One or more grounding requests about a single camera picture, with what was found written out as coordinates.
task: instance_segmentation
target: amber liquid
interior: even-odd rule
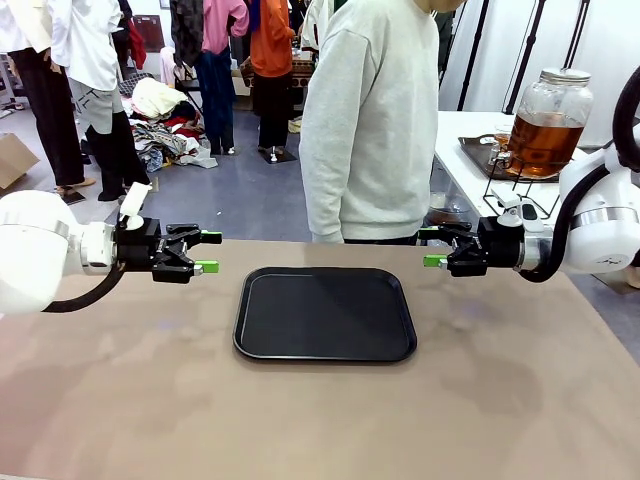
[[[549,178],[569,163],[584,126],[560,113],[518,115],[507,149],[510,173],[525,178]]]

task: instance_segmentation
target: gray floor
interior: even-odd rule
[[[219,158],[220,165],[204,170],[173,166],[158,174],[160,191],[148,197],[144,214],[168,223],[195,222],[226,238],[309,241],[304,192],[298,162],[269,165],[256,151],[257,119],[236,112],[235,140],[239,155]],[[0,120],[0,132],[15,132],[43,161],[14,189],[54,187],[38,140],[31,112]],[[298,135],[291,135],[289,150],[298,154]],[[96,175],[95,167],[88,167]],[[446,190],[446,173],[436,165],[434,191]],[[114,204],[100,204],[99,187],[85,189],[88,200],[75,205],[80,221],[104,220]],[[629,352],[640,363],[640,292],[618,295],[591,276],[572,277]]]
[[[210,170],[162,170],[160,192],[148,197],[145,215],[165,225],[196,222],[226,238],[309,241],[300,163],[267,164],[256,150],[258,119],[236,112],[234,123],[238,155],[218,157]],[[291,135],[287,147],[296,156],[299,139]]]

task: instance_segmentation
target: glass jar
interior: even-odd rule
[[[590,79],[579,70],[545,68],[525,90],[509,140],[509,172],[543,179],[569,163],[593,106]]]

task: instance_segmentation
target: black tray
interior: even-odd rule
[[[494,180],[517,180],[518,175],[515,173],[507,172],[503,169],[500,164],[496,165],[495,170],[493,169],[493,165],[489,165],[489,156],[491,154],[491,148],[493,148],[493,143],[484,143],[483,140],[486,138],[495,138],[492,134],[481,135],[475,138],[468,137],[459,137],[458,141],[460,142],[460,146],[462,147],[462,151],[467,154],[467,156],[473,160],[473,163],[482,170],[482,172],[488,177],[493,178]],[[521,178],[520,181],[529,183],[558,183],[560,178],[560,174],[554,175],[551,178],[544,179],[529,179],[529,178]]]
[[[256,270],[245,280],[236,348],[260,360],[399,362],[416,349],[400,281],[373,268]]]

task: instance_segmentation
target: pink jacket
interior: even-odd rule
[[[202,50],[219,54],[229,46],[227,23],[236,19],[231,35],[241,37],[249,28],[249,11],[243,0],[204,0]]]

